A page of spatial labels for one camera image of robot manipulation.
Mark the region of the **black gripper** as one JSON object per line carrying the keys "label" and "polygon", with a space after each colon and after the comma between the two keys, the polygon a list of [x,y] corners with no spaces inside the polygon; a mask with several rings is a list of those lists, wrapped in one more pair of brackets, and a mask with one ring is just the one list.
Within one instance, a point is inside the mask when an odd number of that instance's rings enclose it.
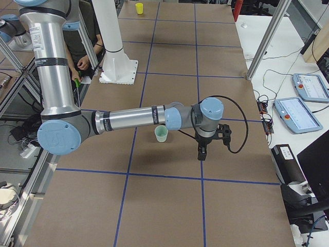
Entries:
{"label": "black gripper", "polygon": [[210,137],[203,137],[196,133],[196,141],[198,142],[198,156],[199,161],[205,161],[207,157],[207,145],[211,143]]}

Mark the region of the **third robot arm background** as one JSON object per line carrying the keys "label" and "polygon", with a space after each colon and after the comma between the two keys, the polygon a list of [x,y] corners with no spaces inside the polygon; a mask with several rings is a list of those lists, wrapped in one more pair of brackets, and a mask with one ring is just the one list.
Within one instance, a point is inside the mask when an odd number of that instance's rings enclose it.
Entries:
{"label": "third robot arm background", "polygon": [[15,14],[1,16],[1,38],[5,43],[14,40],[16,45],[21,48],[32,43],[30,34]]}

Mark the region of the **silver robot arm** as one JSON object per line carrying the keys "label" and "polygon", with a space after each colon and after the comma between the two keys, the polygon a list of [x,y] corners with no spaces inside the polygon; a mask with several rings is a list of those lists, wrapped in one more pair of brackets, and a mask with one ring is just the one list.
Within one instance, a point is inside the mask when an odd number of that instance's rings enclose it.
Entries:
{"label": "silver robot arm", "polygon": [[214,139],[229,145],[230,130],[219,123],[224,106],[214,97],[189,107],[174,102],[121,111],[81,110],[74,101],[63,38],[65,25],[79,27],[78,2],[18,1],[18,5],[21,20],[29,26],[42,90],[44,109],[37,137],[49,153],[67,155],[94,135],[147,125],[162,125],[168,130],[193,128],[200,161]]}

